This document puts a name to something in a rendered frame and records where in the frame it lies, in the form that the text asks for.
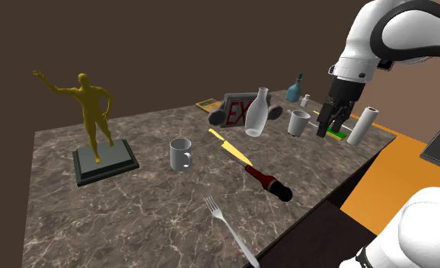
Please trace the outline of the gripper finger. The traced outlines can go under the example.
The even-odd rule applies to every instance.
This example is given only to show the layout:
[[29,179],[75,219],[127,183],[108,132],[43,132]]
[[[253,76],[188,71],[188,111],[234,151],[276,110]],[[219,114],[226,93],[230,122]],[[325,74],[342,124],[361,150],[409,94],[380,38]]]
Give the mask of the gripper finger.
[[336,117],[334,118],[333,125],[331,127],[332,132],[339,132],[342,125],[345,121],[347,121],[350,117],[350,114],[352,112],[353,105],[349,105],[347,107],[341,107],[340,110],[337,112]]
[[330,125],[330,119],[332,117],[333,109],[334,105],[331,102],[326,102],[322,106],[320,113],[317,117],[317,136],[323,138],[326,135],[328,126]]

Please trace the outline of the green and yellow flat pad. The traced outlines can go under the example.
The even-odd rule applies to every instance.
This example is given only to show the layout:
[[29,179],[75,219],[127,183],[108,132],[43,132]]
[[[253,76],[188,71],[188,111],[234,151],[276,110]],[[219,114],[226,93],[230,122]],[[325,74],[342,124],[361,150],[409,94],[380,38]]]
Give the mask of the green and yellow flat pad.
[[327,128],[327,135],[339,141],[342,141],[347,137],[347,134],[344,132],[334,132],[330,126]]

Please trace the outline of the white paper roll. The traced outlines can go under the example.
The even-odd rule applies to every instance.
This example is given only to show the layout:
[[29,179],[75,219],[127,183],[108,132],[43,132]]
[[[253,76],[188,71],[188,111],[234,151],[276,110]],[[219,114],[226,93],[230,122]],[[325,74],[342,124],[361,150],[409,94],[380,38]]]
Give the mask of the white paper roll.
[[366,107],[363,110],[362,115],[359,117],[359,120],[355,125],[354,129],[350,133],[347,142],[350,145],[354,145],[354,146],[359,145],[378,114],[379,111],[376,110],[375,108]]

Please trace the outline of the white cup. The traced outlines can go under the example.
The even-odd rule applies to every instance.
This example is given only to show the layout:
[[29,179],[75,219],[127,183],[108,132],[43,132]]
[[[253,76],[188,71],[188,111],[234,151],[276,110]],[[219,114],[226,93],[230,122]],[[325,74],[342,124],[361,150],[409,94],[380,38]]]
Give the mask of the white cup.
[[292,136],[300,136],[309,122],[311,115],[302,110],[293,110],[291,112],[288,133]]

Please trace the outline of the blue bottle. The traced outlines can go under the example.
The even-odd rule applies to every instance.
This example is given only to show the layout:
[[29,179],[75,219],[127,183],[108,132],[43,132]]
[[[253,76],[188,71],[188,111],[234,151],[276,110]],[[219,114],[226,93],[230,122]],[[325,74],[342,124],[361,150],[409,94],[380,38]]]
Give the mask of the blue bottle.
[[289,102],[298,102],[301,96],[301,79],[303,74],[299,73],[295,80],[295,83],[290,86],[286,92],[285,99]]

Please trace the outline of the white vase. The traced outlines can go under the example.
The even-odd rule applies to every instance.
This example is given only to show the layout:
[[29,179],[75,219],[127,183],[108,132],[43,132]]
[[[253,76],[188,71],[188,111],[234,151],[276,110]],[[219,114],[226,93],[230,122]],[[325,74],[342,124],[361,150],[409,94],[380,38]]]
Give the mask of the white vase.
[[260,87],[257,97],[247,110],[245,132],[251,137],[260,136],[266,125],[269,107],[266,101],[267,93],[267,88]]

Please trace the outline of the grey sign with red letters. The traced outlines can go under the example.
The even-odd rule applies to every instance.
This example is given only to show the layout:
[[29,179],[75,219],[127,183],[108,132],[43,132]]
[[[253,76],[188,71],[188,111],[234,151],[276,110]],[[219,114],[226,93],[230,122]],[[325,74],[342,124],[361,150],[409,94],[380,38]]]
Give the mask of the grey sign with red letters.
[[[211,126],[229,128],[235,126],[246,126],[254,122],[253,106],[254,101],[259,97],[258,93],[227,93],[219,107],[211,110],[207,116]],[[281,117],[283,108],[278,104],[271,104],[271,94],[264,95],[265,108],[262,113],[263,125],[268,120],[277,120]]]

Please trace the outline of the yellow knife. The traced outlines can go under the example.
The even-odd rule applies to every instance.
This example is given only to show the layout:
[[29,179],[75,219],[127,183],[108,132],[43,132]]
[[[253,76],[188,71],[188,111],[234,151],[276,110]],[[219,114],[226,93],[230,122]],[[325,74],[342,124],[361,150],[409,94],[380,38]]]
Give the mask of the yellow knife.
[[220,136],[214,129],[209,129],[209,132],[222,141],[223,149],[225,149],[227,152],[231,153],[233,156],[240,159],[244,163],[252,166],[252,163],[245,155],[243,155],[240,151],[238,151],[230,142],[228,142],[226,139]]

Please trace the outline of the yellow and green flat box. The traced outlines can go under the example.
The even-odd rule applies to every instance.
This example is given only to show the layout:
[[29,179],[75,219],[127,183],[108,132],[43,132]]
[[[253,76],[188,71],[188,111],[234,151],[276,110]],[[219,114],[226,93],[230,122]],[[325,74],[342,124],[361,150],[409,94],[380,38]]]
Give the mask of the yellow and green flat box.
[[221,104],[222,103],[220,101],[210,98],[196,103],[196,106],[201,110],[210,113],[212,110],[219,108]]

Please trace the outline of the silver fork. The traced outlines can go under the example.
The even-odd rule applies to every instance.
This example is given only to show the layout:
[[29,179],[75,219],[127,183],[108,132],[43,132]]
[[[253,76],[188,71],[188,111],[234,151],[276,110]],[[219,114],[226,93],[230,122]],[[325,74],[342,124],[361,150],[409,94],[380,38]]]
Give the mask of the silver fork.
[[256,259],[256,257],[250,252],[250,250],[246,247],[246,245],[244,244],[244,242],[238,237],[238,235],[235,233],[235,231],[233,230],[233,228],[230,226],[230,224],[228,223],[228,221],[225,219],[225,217],[222,214],[221,209],[218,207],[218,205],[216,204],[215,200],[212,198],[212,196],[207,196],[205,198],[206,201],[206,205],[209,209],[209,211],[212,213],[212,216],[220,219],[221,221],[223,221],[226,225],[226,227],[228,228],[228,230],[231,232],[231,234],[233,235],[236,243],[238,244],[238,246],[240,247],[240,249],[243,251],[244,256],[247,258],[247,260],[249,261],[250,265],[253,268],[260,268],[260,264],[259,261]]

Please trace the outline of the grey mug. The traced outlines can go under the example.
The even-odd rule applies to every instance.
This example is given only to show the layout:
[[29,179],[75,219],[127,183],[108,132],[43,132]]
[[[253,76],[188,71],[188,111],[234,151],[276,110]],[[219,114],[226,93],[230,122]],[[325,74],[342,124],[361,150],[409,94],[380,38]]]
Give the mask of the grey mug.
[[188,171],[193,163],[191,141],[175,138],[170,142],[170,164],[174,171]]

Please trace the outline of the gold human figure on base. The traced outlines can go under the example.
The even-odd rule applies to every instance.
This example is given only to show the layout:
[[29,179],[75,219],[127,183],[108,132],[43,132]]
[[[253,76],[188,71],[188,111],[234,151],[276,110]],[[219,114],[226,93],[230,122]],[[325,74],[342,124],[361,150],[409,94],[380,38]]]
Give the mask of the gold human figure on base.
[[76,183],[79,187],[139,168],[129,143],[113,139],[108,120],[113,96],[105,89],[90,84],[85,73],[78,75],[79,88],[59,88],[37,70],[32,73],[56,94],[73,97],[82,107],[84,128],[89,145],[73,152]]

